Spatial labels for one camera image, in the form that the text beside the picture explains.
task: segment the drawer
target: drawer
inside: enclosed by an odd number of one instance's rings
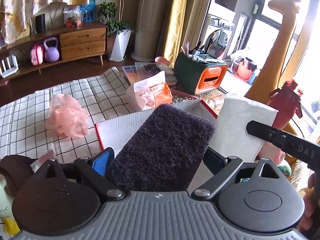
[[[106,39],[106,28],[88,29],[60,34],[60,46],[72,46],[91,41],[103,41]]]
[[[80,56],[90,56],[92,54],[103,54],[106,50],[106,41],[93,41],[87,43],[81,43],[74,46],[68,46],[61,48],[62,60],[70,59]]]

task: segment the potted plant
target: potted plant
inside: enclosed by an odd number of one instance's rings
[[[120,0],[119,19],[116,19],[117,9],[114,2],[108,2],[108,0],[105,0],[99,5],[98,17],[108,26],[107,36],[115,36],[112,52],[111,50],[110,52],[108,51],[108,58],[111,61],[122,61],[125,59],[124,53],[132,32],[130,23],[121,21],[123,5],[124,0]]]

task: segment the pink bag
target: pink bag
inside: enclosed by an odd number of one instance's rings
[[[33,66],[42,64],[43,55],[44,55],[43,46],[35,43],[30,52],[31,63],[33,64]]]
[[[86,118],[88,111],[68,94],[54,95],[49,105],[49,118],[45,121],[48,130],[59,136],[84,137],[88,134]]]

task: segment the white plant pot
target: white plant pot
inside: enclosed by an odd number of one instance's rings
[[[125,30],[120,32],[116,36],[115,44],[113,45],[113,49],[111,55],[109,55],[110,61],[122,61],[124,60],[124,53],[127,49],[127,45],[130,39],[131,30]]]

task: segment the white cardboard box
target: white cardboard box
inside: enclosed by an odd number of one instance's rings
[[[207,119],[212,123],[215,123],[217,118],[217,115],[202,100],[185,101],[182,103],[176,103],[174,106]],[[103,149],[107,147],[113,148],[116,156],[152,112],[153,109],[149,109],[97,123],[96,130],[101,147]],[[213,175],[209,169],[203,162],[201,162],[190,186],[188,187],[188,191],[194,191],[212,176]]]

